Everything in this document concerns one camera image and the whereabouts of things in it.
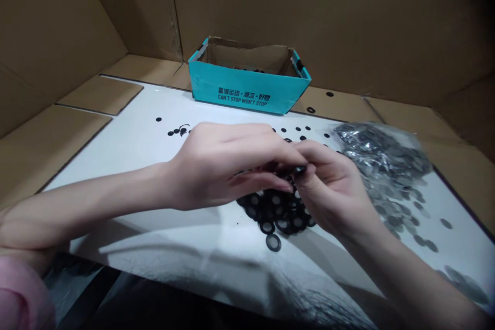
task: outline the pink clothing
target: pink clothing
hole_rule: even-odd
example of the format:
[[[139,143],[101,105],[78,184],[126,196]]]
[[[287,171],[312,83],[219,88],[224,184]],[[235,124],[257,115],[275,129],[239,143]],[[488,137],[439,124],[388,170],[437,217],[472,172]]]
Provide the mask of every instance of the pink clothing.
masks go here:
[[[0,256],[0,330],[55,328],[55,306],[38,274],[23,261]]]

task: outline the plastic bag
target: plastic bag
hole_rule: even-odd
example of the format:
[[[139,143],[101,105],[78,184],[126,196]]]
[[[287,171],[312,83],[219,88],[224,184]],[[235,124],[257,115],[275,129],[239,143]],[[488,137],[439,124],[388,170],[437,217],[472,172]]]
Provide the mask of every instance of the plastic bag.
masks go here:
[[[414,134],[373,122],[344,123],[333,131],[342,154],[372,183],[402,191],[433,169]]]

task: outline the teal cardboard box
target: teal cardboard box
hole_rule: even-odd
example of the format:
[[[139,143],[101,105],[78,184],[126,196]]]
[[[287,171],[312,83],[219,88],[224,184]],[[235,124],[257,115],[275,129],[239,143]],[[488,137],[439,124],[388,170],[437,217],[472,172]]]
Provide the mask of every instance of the teal cardboard box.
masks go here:
[[[295,50],[207,38],[189,58],[194,99],[270,113],[287,113],[311,77]]]

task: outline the cardboard box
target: cardboard box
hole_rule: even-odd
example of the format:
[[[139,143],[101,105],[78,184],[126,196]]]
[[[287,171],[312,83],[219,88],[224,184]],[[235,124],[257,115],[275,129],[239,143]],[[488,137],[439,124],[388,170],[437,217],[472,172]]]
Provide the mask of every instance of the cardboard box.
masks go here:
[[[100,74],[191,90],[183,61],[205,35],[218,35],[293,46],[311,71],[311,86],[304,91],[309,75],[196,66],[304,81],[295,112],[415,132],[439,174],[495,233],[495,168],[486,158],[495,156],[489,6],[489,0],[0,0],[8,9],[0,17],[0,207],[42,190],[109,115],[139,94]]]
[[[189,58],[197,101],[284,114],[311,82],[295,50],[208,37]]]

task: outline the wrist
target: wrist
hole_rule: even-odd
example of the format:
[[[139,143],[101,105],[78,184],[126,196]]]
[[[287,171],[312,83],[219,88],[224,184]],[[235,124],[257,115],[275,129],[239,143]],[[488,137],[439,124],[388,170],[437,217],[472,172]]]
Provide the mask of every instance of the wrist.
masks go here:
[[[338,239],[346,249],[359,250],[370,250],[397,241],[379,218],[367,223],[364,228],[354,230],[351,234],[341,235]]]
[[[117,197],[127,205],[128,212],[169,208],[168,162],[120,174],[123,179],[117,188]]]

